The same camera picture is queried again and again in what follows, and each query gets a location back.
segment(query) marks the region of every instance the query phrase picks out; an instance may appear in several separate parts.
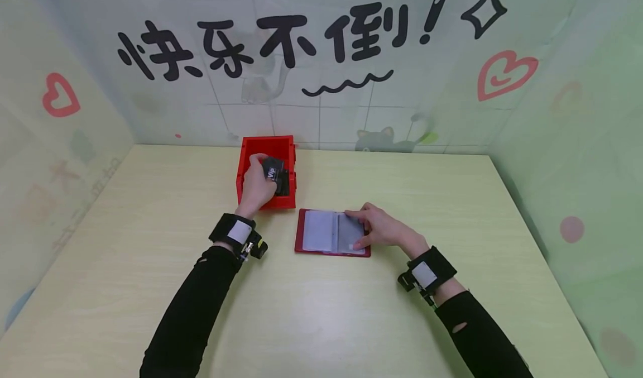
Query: wall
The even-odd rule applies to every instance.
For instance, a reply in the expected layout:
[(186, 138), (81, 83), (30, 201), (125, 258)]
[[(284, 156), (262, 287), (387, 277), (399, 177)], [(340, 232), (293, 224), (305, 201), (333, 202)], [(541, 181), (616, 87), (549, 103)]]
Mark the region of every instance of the wall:
[(613, 378), (643, 376), (642, 3), (577, 13), (490, 150)]
[(0, 336), (132, 146), (36, 0), (0, 0)]
[[(139, 142), (232, 146), (242, 136), (292, 133), (302, 148), (480, 153), (549, 61), (577, 0), (48, 1)], [(261, 28), (271, 22), (264, 18), (286, 15), (306, 22), (292, 28), (293, 49), (285, 51), (292, 64), (283, 45), (261, 54), (275, 31)], [(213, 27), (229, 25), (212, 22), (224, 21), (233, 26), (215, 34)], [(354, 49), (369, 30), (360, 24), (372, 22), (369, 39), (379, 40)], [(220, 58), (219, 33), (246, 62)], [(514, 53), (527, 65), (510, 80), (503, 62)], [(361, 86), (369, 73), (390, 77), (313, 97), (302, 91), (347, 79)]]

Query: black sleeve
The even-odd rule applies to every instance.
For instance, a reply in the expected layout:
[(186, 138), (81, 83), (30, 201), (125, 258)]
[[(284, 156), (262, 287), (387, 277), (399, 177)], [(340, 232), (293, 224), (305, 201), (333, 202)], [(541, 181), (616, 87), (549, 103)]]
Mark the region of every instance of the black sleeve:
[(197, 375), (212, 326), (238, 269), (238, 260), (225, 248), (210, 247), (203, 252), (145, 350), (141, 378)]
[[(470, 292), (449, 298), (435, 313), (475, 378), (533, 378), (516, 347)], [(466, 326), (453, 333), (461, 323)]]

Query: red plastic bin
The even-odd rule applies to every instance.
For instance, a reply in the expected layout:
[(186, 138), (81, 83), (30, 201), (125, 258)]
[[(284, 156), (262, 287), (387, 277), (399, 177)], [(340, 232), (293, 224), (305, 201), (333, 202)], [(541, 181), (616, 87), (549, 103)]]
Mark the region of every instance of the red plastic bin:
[(237, 169), (237, 200), (241, 202), (243, 176), (250, 167), (250, 155), (266, 154), (283, 160), (288, 170), (290, 193), (287, 197), (272, 197), (261, 209), (295, 209), (297, 173), (295, 173), (295, 142), (292, 135), (279, 137), (244, 137)]

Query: hand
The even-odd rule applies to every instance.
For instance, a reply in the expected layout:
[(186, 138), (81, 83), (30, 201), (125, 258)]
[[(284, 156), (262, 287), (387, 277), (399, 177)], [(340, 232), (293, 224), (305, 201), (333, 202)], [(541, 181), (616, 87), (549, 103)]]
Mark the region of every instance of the hand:
[(250, 156), (250, 168), (244, 174), (243, 193), (241, 203), (234, 212), (238, 216), (252, 220), (259, 208), (266, 204), (275, 195), (277, 184), (267, 179), (263, 174), (260, 161), (267, 158), (266, 154)]
[(399, 246), (413, 260), (430, 248), (422, 235), (371, 203), (365, 203), (361, 210), (344, 212), (347, 216), (358, 218), (367, 231), (367, 235), (354, 244), (354, 250), (373, 244)]

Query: light yellow table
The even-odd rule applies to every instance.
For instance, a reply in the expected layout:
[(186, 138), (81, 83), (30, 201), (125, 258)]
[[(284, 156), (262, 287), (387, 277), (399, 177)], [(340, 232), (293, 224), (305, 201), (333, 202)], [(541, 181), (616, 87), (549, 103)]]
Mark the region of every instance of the light yellow table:
[[(170, 299), (236, 207), (238, 149), (135, 146), (0, 341), (3, 378), (138, 376)], [(297, 207), (372, 201), (458, 269), (540, 378), (606, 375), (486, 156), (297, 152)], [(200, 377), (469, 377), (397, 248), (296, 255), (295, 210), (225, 300)]]

